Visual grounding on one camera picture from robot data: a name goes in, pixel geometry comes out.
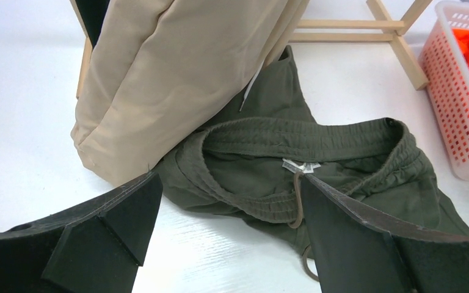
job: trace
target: elastic waistband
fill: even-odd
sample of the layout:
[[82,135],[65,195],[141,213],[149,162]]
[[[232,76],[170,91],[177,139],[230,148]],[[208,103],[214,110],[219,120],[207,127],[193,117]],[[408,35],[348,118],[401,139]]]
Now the elastic waistband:
[[323,126],[276,118],[245,118],[196,133],[180,149],[179,169],[198,187],[220,201],[272,223],[297,217],[295,193],[240,195],[228,192],[209,172],[203,152],[330,162],[389,155],[384,166],[367,179],[379,183],[390,173],[415,163],[421,151],[406,125],[390,118],[345,126]]

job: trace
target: olive green pants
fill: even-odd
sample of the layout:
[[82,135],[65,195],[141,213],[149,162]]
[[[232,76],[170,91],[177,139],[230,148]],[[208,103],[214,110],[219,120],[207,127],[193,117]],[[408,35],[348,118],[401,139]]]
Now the olive green pants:
[[469,235],[434,170],[400,121],[318,125],[303,98],[291,48],[244,92],[168,153],[156,167],[164,195],[187,211],[234,215],[289,242],[309,245],[297,217],[294,174],[283,159],[319,163],[312,175],[410,223]]

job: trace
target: wooden stick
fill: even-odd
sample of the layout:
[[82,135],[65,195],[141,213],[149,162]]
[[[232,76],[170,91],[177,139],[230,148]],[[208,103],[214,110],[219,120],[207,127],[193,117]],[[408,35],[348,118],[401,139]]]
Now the wooden stick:
[[84,45],[84,55],[82,56],[82,65],[80,67],[80,77],[78,78],[78,86],[76,88],[77,99],[80,97],[80,93],[82,92],[82,88],[84,86],[85,76],[87,74],[87,71],[89,70],[91,52],[92,52],[92,45],[90,43],[89,38],[86,38],[85,45]]
[[309,42],[390,42],[394,34],[345,34],[345,33],[303,33],[296,32],[290,39],[291,43]]
[[[369,9],[371,13],[375,16],[377,20],[391,20],[391,16],[385,9],[381,0],[367,0]],[[411,48],[404,40],[404,37],[392,34],[393,39],[391,41],[391,48],[393,48],[396,57],[400,61],[400,64],[407,73],[407,76],[411,80],[414,88],[421,90],[427,86],[429,79],[425,75],[425,72],[421,69],[416,56],[412,52]]]
[[431,2],[432,0],[415,0],[402,17],[405,26],[397,31],[398,35],[405,35]]
[[382,20],[301,20],[298,29],[387,29],[397,30],[405,26],[403,21]]

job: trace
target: white table surface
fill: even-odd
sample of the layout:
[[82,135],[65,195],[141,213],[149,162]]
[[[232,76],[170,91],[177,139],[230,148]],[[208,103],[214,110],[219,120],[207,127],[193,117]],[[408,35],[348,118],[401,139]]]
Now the white table surface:
[[[372,19],[364,0],[311,0],[304,18]],[[419,52],[435,1],[406,35]],[[410,1],[387,0],[399,19]],[[84,169],[69,133],[84,36],[67,0],[0,1],[0,232],[111,187]],[[302,89],[321,124],[404,121],[439,186],[469,224],[469,183],[450,169],[425,92],[388,44],[293,45]],[[240,220],[180,211],[163,198],[133,292],[320,292],[284,243]]]

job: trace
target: plastic basket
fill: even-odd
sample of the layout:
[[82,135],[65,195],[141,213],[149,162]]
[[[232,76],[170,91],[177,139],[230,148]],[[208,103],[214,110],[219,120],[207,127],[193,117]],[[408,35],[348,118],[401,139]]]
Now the plastic basket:
[[469,29],[469,3],[443,1],[436,13],[420,64],[454,173],[469,181],[469,68],[452,32]]

